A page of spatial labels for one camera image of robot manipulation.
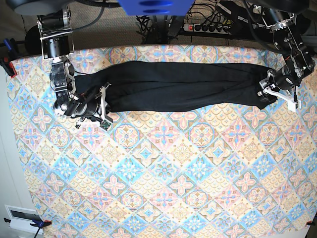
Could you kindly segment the black t-shirt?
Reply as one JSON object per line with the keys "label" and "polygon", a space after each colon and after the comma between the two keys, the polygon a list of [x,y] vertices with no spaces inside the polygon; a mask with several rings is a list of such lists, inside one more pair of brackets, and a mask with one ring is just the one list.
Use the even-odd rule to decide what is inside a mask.
{"label": "black t-shirt", "polygon": [[112,112],[187,112],[232,103],[264,109],[276,101],[258,95],[268,68],[248,63],[128,61],[75,77],[80,94],[110,84],[106,102]]}

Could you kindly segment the white power strip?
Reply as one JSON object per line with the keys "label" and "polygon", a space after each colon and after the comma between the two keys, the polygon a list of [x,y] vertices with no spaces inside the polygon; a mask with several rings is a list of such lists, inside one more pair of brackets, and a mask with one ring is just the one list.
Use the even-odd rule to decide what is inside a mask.
{"label": "white power strip", "polygon": [[216,34],[229,34],[230,27],[225,25],[222,26],[221,24],[194,24],[194,23],[185,23],[183,25],[183,30],[185,32],[195,32],[195,33],[216,33]]}

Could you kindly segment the black round speaker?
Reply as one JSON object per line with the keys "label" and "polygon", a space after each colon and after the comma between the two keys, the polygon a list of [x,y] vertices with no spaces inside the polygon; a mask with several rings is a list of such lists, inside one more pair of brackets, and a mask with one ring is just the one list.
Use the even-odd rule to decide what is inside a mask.
{"label": "black round speaker", "polygon": [[27,32],[24,41],[26,52],[29,55],[41,55],[42,54],[42,46],[40,40],[40,32],[38,26],[33,26]]}

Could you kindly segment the red black clamp upper left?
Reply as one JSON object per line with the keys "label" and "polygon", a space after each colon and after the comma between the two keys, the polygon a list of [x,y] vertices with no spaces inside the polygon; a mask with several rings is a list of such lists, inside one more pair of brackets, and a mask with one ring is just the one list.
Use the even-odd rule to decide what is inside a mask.
{"label": "red black clamp upper left", "polygon": [[1,57],[0,65],[11,78],[14,78],[17,75],[17,72],[11,61],[16,59],[16,41],[13,38],[10,40],[5,38],[3,45],[8,48],[8,57]]}

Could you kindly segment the patterned tablecloth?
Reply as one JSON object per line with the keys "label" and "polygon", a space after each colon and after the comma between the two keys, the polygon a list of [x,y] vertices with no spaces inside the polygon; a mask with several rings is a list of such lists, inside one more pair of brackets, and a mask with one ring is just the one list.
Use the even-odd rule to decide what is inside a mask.
{"label": "patterned tablecloth", "polygon": [[53,114],[51,64],[13,62],[13,131],[36,211],[53,238],[260,238],[305,232],[317,211],[317,76],[259,110],[111,114],[76,129]]}

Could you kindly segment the blue clamp lower left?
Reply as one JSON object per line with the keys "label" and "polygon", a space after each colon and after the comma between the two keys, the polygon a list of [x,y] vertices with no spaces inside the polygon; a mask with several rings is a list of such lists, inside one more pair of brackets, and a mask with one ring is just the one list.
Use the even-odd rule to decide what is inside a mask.
{"label": "blue clamp lower left", "polygon": [[9,223],[9,227],[22,231],[27,232],[33,235],[33,238],[38,237],[39,235],[44,234],[44,227],[50,226],[52,223],[51,221],[42,221],[42,220],[22,220],[22,219],[7,219],[4,218],[5,223]]}

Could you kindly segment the orange clamp lower right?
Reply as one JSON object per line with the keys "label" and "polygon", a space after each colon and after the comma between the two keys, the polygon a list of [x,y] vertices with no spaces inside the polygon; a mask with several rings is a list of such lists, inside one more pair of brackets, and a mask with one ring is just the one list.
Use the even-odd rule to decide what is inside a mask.
{"label": "orange clamp lower right", "polygon": [[316,223],[314,221],[309,221],[306,223],[307,226],[315,226]]}

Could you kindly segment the white wall vent box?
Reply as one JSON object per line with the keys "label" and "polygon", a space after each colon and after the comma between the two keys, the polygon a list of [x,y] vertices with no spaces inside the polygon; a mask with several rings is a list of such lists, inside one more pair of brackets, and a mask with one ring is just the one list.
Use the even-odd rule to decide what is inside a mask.
{"label": "white wall vent box", "polygon": [[40,216],[35,210],[9,205],[5,205],[5,209],[8,213],[6,218],[10,220],[9,227],[11,229],[20,232],[27,232],[30,234],[36,233],[38,228],[30,225],[31,223],[34,223],[32,220],[41,220]]}

